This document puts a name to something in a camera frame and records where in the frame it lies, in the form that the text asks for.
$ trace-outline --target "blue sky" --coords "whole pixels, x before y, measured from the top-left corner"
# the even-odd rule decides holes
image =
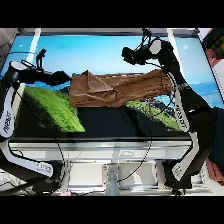
[[[29,51],[32,39],[32,36],[17,37],[11,51]],[[215,82],[199,40],[176,37],[175,41],[187,82],[189,84]],[[80,74],[86,70],[97,75],[149,72],[157,69],[151,65],[133,66],[123,61],[121,56],[123,47],[135,49],[140,42],[141,36],[41,36],[36,52],[46,48],[43,63],[46,71],[64,70],[68,75]],[[26,57],[27,54],[9,55],[1,74],[7,70],[9,61],[20,61]],[[222,102],[221,96],[216,94],[216,100]]]

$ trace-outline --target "robotic arm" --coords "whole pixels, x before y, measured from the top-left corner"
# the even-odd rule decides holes
[[[35,69],[28,63],[11,61],[8,71],[0,80],[0,168],[27,182],[24,188],[41,181],[59,182],[62,171],[62,164],[58,161],[35,161],[16,155],[10,150],[8,141],[14,131],[12,104],[16,91],[21,83],[32,84],[35,81],[55,86],[71,81],[71,78],[62,71],[52,74],[43,69]],[[24,189],[23,187],[0,192],[0,195],[11,195]]]
[[[143,45],[145,36],[149,38],[149,41],[148,44]],[[170,42],[161,40],[159,37],[150,41],[151,32],[144,28],[142,40],[137,50],[123,48],[122,56],[126,62],[133,65],[144,65],[146,60],[158,59],[163,72],[171,81],[175,92],[174,108],[177,123],[182,131],[189,133],[192,139],[190,148],[172,168],[173,176],[181,181],[200,172],[212,144],[215,113],[182,76]]]

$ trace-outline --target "landscape print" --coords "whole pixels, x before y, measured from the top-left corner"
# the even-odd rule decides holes
[[[29,51],[31,41],[30,36],[18,36],[11,51]],[[180,37],[176,37],[175,41],[187,82],[211,107],[223,108],[222,98],[200,41],[197,38]],[[63,70],[70,76],[74,73],[79,75],[86,70],[100,75],[146,73],[157,69],[152,65],[133,66],[123,61],[121,57],[123,47],[135,49],[140,42],[140,36],[41,36],[36,52],[38,53],[42,48],[47,50],[43,62],[46,71]],[[4,75],[9,61],[26,59],[26,57],[26,54],[10,55],[1,74]],[[44,122],[39,122],[41,127],[45,128],[47,121],[48,127],[62,132],[86,132],[86,127],[80,120],[79,109],[69,104],[69,87],[70,83],[56,87],[41,82],[26,85],[23,97],[43,118]],[[157,129],[161,128],[163,132],[180,132],[174,116],[173,103],[165,112],[150,118],[160,113],[169,102],[170,97],[159,96],[153,100],[130,101],[123,107],[129,108],[131,114],[136,112],[137,119],[142,116],[147,122],[157,124]]]

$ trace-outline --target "green grass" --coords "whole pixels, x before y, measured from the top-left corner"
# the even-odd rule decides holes
[[[78,119],[77,108],[70,105],[68,96],[58,90],[26,87],[25,92],[46,109],[61,131],[85,132]]]
[[[139,100],[135,100],[135,101],[129,101],[126,104],[127,107],[136,109],[141,111],[143,114],[145,114],[147,117],[150,117],[152,115],[150,115],[150,110],[149,110],[149,105],[144,103],[144,102],[140,102]],[[158,114],[161,110],[159,108],[152,108],[152,112],[153,115]],[[177,131],[180,131],[180,128],[177,124],[177,121],[174,117],[172,116],[166,116],[164,113],[159,114],[158,116],[155,116],[153,119],[155,120],[160,120],[162,121],[167,127],[173,128]]]

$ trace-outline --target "metal bracket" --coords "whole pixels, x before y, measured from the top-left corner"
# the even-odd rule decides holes
[[[106,196],[120,196],[120,190],[117,182],[118,168],[117,163],[103,166],[104,171],[107,171]]]

